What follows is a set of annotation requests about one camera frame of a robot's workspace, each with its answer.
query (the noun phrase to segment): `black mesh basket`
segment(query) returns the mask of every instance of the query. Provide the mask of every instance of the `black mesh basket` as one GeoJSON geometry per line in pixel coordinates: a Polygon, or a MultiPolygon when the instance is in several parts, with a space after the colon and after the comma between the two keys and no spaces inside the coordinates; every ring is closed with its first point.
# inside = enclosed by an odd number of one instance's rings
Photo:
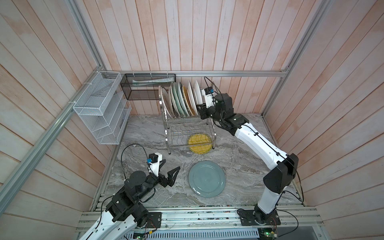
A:
{"type": "Polygon", "coordinates": [[[158,100],[158,86],[169,87],[175,80],[175,74],[126,73],[122,77],[120,86],[128,100],[158,100]]]}

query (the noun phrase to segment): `white wire shelf organizer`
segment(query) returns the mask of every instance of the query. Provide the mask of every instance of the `white wire shelf organizer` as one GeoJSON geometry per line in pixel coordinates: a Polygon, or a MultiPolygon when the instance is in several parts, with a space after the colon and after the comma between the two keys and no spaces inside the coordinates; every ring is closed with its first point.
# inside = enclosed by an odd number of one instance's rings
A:
{"type": "Polygon", "coordinates": [[[119,144],[132,109],[122,91],[114,94],[120,81],[120,73],[99,72],[73,107],[100,144],[119,144]]]}
{"type": "Polygon", "coordinates": [[[162,99],[161,86],[159,86],[160,110],[169,154],[171,154],[170,149],[175,147],[212,145],[212,148],[215,148],[216,131],[215,125],[210,118],[207,118],[207,120],[201,120],[200,116],[172,118],[166,113],[162,99]],[[189,144],[189,138],[196,134],[207,134],[211,138],[211,141],[203,144],[189,144]]]}

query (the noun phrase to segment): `teal plate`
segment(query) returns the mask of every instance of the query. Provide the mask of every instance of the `teal plate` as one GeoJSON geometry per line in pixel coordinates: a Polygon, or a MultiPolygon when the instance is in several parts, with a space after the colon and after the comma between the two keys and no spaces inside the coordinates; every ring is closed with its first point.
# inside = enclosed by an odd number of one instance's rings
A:
{"type": "Polygon", "coordinates": [[[189,171],[188,181],[197,195],[207,198],[216,197],[225,187],[225,174],[216,163],[201,161],[189,171]]]}

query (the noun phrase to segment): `white plate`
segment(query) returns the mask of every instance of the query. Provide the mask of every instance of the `white plate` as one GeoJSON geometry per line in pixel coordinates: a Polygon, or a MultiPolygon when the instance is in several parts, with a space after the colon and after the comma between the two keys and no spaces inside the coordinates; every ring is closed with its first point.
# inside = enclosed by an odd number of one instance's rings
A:
{"type": "Polygon", "coordinates": [[[179,82],[178,88],[177,88],[177,95],[179,96],[180,105],[184,111],[184,114],[189,117],[189,113],[187,111],[187,107],[185,106],[184,99],[183,99],[183,93],[181,92],[181,89],[183,89],[183,85],[179,82]]]}
{"type": "Polygon", "coordinates": [[[171,105],[169,105],[169,102],[167,99],[168,93],[167,93],[167,90],[165,88],[161,88],[161,96],[162,96],[162,100],[163,100],[163,106],[164,106],[164,109],[165,109],[167,115],[170,116],[171,118],[174,118],[175,115],[173,115],[173,113],[171,114],[168,110],[171,108],[171,105]]]}
{"type": "Polygon", "coordinates": [[[193,83],[193,91],[195,93],[195,102],[196,105],[203,104],[203,99],[201,97],[200,87],[196,80],[193,83]]]}
{"type": "Polygon", "coordinates": [[[167,98],[167,101],[169,103],[168,111],[172,115],[172,117],[174,118],[175,117],[175,113],[173,112],[172,100],[171,100],[171,97],[170,97],[170,87],[169,87],[169,91],[168,91],[168,94],[167,94],[166,98],[167,98]]]}
{"type": "Polygon", "coordinates": [[[183,86],[182,90],[185,106],[187,107],[189,116],[195,116],[195,111],[192,109],[192,105],[189,102],[188,89],[183,86]]]}
{"type": "Polygon", "coordinates": [[[189,101],[192,105],[192,109],[193,109],[193,111],[195,111],[196,116],[198,116],[199,113],[198,113],[197,108],[196,108],[195,98],[194,98],[194,95],[192,93],[192,86],[191,86],[190,81],[188,81],[188,96],[189,96],[189,101]]]}
{"type": "Polygon", "coordinates": [[[175,97],[173,96],[173,83],[171,83],[171,85],[169,87],[169,92],[170,92],[170,99],[171,99],[171,102],[172,102],[173,109],[175,109],[174,114],[175,114],[176,117],[179,117],[180,113],[179,113],[179,110],[177,109],[175,97]]]}
{"type": "Polygon", "coordinates": [[[177,110],[179,111],[180,117],[186,117],[187,115],[184,113],[184,110],[183,110],[183,108],[181,107],[181,104],[180,104],[180,98],[179,98],[179,94],[178,94],[179,91],[177,89],[180,90],[179,84],[178,83],[174,83],[173,86],[172,86],[172,91],[173,91],[173,96],[175,98],[177,110]]]}

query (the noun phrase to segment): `gray marble surface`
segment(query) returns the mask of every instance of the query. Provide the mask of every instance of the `gray marble surface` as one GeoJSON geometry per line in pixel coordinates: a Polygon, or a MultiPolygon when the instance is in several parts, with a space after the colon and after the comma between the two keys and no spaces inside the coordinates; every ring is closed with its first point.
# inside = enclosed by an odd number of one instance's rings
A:
{"type": "MultiPolygon", "coordinates": [[[[253,126],[267,139],[271,139],[268,131],[258,114],[245,114],[253,126]]],[[[264,162],[241,140],[233,137],[225,130],[216,128],[216,148],[207,154],[195,154],[187,147],[173,148],[169,155],[166,144],[162,119],[160,116],[140,115],[129,117],[127,129],[119,150],[117,161],[114,163],[109,177],[106,194],[117,192],[122,186],[124,175],[137,170],[147,171],[146,156],[139,146],[127,148],[125,146],[140,143],[147,154],[159,152],[167,162],[161,172],[166,173],[180,166],[181,170],[173,187],[156,187],[155,196],[146,202],[146,207],[155,206],[193,206],[193,205],[255,205],[264,190],[263,177],[269,172],[264,162]],[[226,186],[222,193],[213,198],[204,198],[195,194],[188,183],[188,173],[191,167],[199,161],[217,163],[225,172],[226,186]]],[[[289,191],[296,192],[289,186],[289,191]]],[[[283,194],[280,202],[299,202],[290,194],[283,194]]]]}

